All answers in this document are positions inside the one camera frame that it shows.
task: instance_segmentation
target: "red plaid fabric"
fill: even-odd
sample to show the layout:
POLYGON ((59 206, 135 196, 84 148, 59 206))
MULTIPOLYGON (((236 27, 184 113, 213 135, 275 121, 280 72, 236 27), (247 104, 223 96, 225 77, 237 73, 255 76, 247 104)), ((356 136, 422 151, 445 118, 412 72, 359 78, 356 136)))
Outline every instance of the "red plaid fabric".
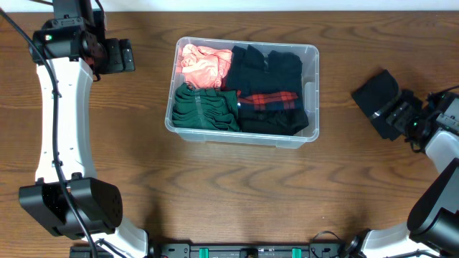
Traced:
POLYGON ((270 94, 255 94, 240 97, 237 91, 237 105, 243 110, 292 110, 303 106, 301 99, 294 92, 276 92, 270 94))

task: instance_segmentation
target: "green cloth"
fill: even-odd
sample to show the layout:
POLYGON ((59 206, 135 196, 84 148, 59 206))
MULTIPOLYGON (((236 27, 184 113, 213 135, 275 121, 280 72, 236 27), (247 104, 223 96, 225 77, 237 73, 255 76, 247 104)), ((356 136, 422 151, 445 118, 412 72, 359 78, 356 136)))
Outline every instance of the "green cloth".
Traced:
POLYGON ((175 92, 172 122, 176 127, 240 132, 236 91, 190 90, 186 83, 175 92))

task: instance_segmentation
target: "white wall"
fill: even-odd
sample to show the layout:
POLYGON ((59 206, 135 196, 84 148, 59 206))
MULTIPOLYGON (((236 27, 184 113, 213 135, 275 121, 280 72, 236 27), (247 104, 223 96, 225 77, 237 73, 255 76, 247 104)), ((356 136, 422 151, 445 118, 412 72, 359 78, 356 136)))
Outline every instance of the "white wall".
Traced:
MULTIPOLYGON (((459 10, 459 0, 100 0, 106 11, 459 10)), ((28 0, 0 0, 5 11, 52 11, 28 0)))

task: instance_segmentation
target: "clear plastic container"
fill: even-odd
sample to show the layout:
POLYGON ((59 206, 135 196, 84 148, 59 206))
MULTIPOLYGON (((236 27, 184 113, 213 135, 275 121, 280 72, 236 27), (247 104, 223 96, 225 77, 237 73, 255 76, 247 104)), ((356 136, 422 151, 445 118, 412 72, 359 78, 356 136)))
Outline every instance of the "clear plastic container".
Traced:
POLYGON ((319 54, 316 47, 308 44, 274 44, 263 42, 241 42, 235 40, 222 39, 200 39, 193 37, 183 37, 178 40, 174 69, 172 71, 171 89, 169 91, 169 101, 166 111, 166 128, 171 132, 178 133, 184 140, 205 142, 217 141, 225 143, 247 143, 257 145, 272 145, 278 148, 299 148, 304 143, 315 141, 318 137, 318 62, 319 54), (175 90, 184 82, 185 77, 182 73, 176 72, 177 58, 179 50, 186 44, 195 46, 206 46, 214 49, 232 49, 234 46, 247 49, 248 45, 260 50, 263 54, 269 54, 275 50, 278 52, 292 52, 300 57, 303 63, 302 84, 303 84, 303 103, 309 119, 309 126, 294 136, 288 135, 267 135, 259 133, 238 133, 218 130, 200 130, 176 128, 172 123, 172 109, 174 107, 175 90))

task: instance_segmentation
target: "wooden table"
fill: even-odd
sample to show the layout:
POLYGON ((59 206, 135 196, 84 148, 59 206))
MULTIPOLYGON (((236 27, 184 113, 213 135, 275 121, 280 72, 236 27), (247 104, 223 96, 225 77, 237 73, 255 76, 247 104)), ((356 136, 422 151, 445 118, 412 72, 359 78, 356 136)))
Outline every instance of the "wooden table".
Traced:
MULTIPOLYGON (((29 34, 51 14, 12 14, 29 34)), ((109 13, 137 70, 103 76, 90 97, 98 177, 156 240, 307 242, 349 239, 406 221, 437 177, 397 139, 382 140, 350 92, 381 69, 424 98, 459 82, 457 12, 109 13), (321 55, 321 133, 298 150, 187 143, 164 126, 176 41, 183 36, 314 44, 321 55)), ((42 103, 25 41, 0 20, 0 256, 65 257, 19 205, 41 146, 42 103)))

